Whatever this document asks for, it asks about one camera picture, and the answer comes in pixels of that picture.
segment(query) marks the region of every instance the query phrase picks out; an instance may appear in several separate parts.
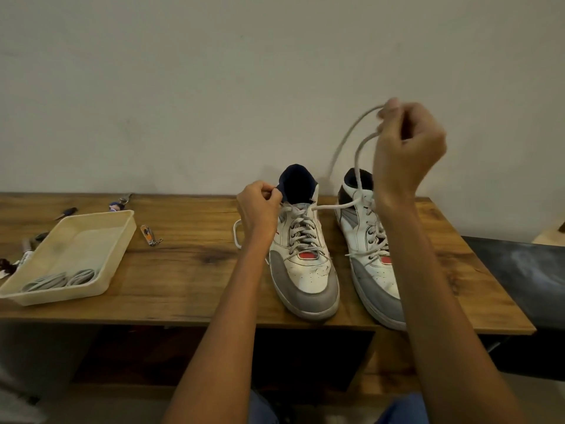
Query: blue jeans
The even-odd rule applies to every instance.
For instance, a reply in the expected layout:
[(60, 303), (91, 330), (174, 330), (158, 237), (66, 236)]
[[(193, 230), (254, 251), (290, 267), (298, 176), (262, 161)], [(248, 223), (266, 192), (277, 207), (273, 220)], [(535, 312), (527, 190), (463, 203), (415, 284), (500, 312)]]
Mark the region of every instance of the blue jeans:
[[(271, 406), (256, 392), (249, 396), (247, 424), (279, 424)], [(412, 393), (395, 400), (378, 419), (376, 424), (429, 424), (424, 399), (420, 393)]]

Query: cream-colored tray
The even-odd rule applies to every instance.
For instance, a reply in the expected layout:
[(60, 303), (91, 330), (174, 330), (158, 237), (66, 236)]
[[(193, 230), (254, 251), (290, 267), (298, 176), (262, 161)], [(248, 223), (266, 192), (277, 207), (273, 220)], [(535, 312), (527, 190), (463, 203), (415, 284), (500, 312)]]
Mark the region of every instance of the cream-colored tray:
[[(0, 286), (0, 298), (27, 306), (104, 293), (135, 230), (131, 210), (65, 217)], [(82, 269), (99, 272), (85, 284), (20, 293), (24, 285), (44, 275), (72, 275)]]

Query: hand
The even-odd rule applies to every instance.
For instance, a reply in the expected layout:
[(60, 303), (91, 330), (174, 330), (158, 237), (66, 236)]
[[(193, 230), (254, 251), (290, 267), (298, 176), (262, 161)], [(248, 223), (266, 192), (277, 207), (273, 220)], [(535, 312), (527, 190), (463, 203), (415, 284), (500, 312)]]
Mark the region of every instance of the hand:
[(245, 243), (271, 245), (277, 231), (280, 203), (283, 194), (264, 181), (245, 186), (237, 195), (237, 211), (244, 226)]
[(383, 122), (373, 161), (376, 211), (414, 206), (416, 190), (445, 154), (445, 130), (420, 103), (389, 99), (378, 112)]

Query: shoe sole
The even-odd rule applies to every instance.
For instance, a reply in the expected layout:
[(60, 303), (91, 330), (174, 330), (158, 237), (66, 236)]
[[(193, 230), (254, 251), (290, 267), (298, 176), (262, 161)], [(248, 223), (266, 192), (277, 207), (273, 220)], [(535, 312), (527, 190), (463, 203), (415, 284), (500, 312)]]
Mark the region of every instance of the shoe sole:
[[(271, 272), (271, 266), (269, 266), (269, 272), (271, 273), (271, 280), (272, 280), (273, 279), (273, 273)], [(291, 304), (286, 299), (286, 297), (283, 296), (283, 294), (281, 293), (281, 291), (279, 290), (279, 288), (277, 287), (277, 285), (274, 281), (273, 281), (273, 285), (275, 286), (277, 296), (279, 296), (279, 299), (281, 300), (283, 305), (286, 307), (286, 309), (288, 309), (288, 311), (290, 311), (291, 313), (293, 313), (297, 317), (300, 317), (303, 320), (308, 320), (308, 321), (328, 320), (329, 318), (331, 318), (335, 315), (335, 313), (337, 312), (337, 309), (340, 306), (340, 282), (339, 282), (339, 280), (337, 282), (337, 299), (335, 300), (335, 303), (332, 306), (330, 306), (330, 308), (328, 308), (325, 311), (322, 311), (321, 313), (307, 313), (305, 311), (300, 311), (300, 309), (298, 309), (293, 304)]]
[[(341, 230), (341, 233), (343, 234), (341, 223), (337, 218), (337, 213), (335, 213), (335, 222), (337, 223), (337, 225)], [(367, 298), (367, 295), (365, 294), (365, 292), (361, 288), (361, 285), (357, 281), (357, 276), (355, 275), (355, 270), (353, 269), (351, 258), (349, 258), (349, 266), (351, 267), (351, 279), (353, 280), (353, 287), (355, 287), (357, 296), (359, 296), (361, 303), (363, 304), (367, 312), (371, 314), (371, 317), (373, 317), (375, 320), (377, 320), (379, 323), (381, 323), (383, 326), (389, 329), (401, 330), (406, 332), (406, 323), (402, 321), (393, 320), (392, 318), (387, 317), (385, 314), (383, 314), (377, 308), (375, 308), (373, 304), (371, 304), (371, 301)]]

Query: sneaker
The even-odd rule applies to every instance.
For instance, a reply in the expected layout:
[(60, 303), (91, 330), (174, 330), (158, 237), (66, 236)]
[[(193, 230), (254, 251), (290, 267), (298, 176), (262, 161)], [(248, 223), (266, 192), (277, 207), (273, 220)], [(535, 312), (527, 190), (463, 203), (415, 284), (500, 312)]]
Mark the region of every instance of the sneaker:
[(340, 303), (340, 285), (316, 211), (321, 208), (318, 187), (302, 165), (291, 165), (281, 174), (277, 188), (282, 206), (269, 251), (280, 300), (293, 314), (312, 321), (331, 317)]
[(394, 278), (388, 241), (373, 205), (373, 176), (360, 170), (361, 187), (355, 170), (343, 179), (336, 209), (337, 222), (349, 248), (353, 285), (367, 311), (383, 326), (406, 330), (398, 286)]

